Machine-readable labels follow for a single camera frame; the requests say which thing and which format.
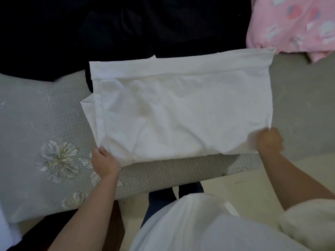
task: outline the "person's left hand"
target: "person's left hand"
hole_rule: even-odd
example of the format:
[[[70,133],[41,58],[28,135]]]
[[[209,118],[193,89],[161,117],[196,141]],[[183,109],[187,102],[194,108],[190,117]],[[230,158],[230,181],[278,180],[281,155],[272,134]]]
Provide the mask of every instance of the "person's left hand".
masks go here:
[[[119,162],[103,146],[92,151],[92,165],[100,178],[119,175]]]

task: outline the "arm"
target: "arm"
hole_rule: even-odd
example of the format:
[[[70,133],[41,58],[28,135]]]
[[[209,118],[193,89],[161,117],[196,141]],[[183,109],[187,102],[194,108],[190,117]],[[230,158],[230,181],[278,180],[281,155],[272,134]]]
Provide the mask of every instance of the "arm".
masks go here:
[[[92,164],[101,177],[80,209],[65,225],[49,251],[101,250],[113,208],[119,163],[104,147],[93,150]]]
[[[312,199],[335,199],[331,191],[280,154],[282,143],[276,128],[260,131],[257,135],[259,156],[283,209]]]

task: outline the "person's leg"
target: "person's leg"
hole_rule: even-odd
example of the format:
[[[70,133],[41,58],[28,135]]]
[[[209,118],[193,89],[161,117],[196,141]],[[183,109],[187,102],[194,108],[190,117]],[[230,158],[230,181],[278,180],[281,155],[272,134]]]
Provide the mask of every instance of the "person's leg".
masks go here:
[[[166,205],[174,202],[177,198],[174,196],[172,188],[166,188],[149,193],[149,207],[144,216],[142,226],[147,220],[157,211],[164,208]]]
[[[188,194],[203,193],[203,192],[204,189],[202,188],[202,185],[199,181],[181,185],[179,186],[179,199]]]

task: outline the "hand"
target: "hand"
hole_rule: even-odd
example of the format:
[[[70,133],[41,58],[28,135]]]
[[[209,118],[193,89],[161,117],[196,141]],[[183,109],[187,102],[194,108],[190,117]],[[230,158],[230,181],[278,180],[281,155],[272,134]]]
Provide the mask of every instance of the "hand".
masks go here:
[[[119,175],[119,162],[103,146],[92,151],[92,165],[100,178]]]
[[[284,139],[281,137],[277,128],[265,128],[259,131],[256,136],[256,147],[258,152],[273,151],[281,152],[284,150]]]

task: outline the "pink fabric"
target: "pink fabric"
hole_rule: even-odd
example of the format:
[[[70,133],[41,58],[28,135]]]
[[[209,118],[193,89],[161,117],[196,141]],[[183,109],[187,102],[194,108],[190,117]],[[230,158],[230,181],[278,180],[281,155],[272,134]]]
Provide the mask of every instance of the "pink fabric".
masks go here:
[[[248,48],[307,52],[313,62],[335,50],[335,0],[251,0]]]

